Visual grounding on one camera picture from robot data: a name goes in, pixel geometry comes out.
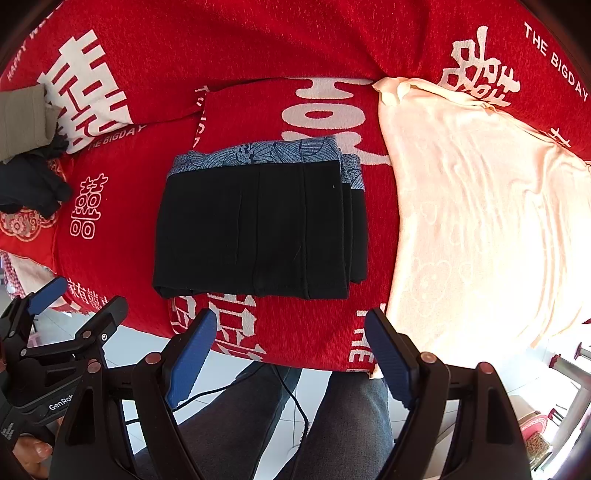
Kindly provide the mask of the person's left hand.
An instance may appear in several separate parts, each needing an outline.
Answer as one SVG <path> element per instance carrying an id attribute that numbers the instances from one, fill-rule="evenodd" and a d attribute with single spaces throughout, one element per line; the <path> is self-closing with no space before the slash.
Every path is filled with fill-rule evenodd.
<path id="1" fill-rule="evenodd" d="M 48 461 L 52 453 L 51 445 L 29 435 L 20 436 L 13 449 L 21 466 L 35 479 L 48 478 Z"/>

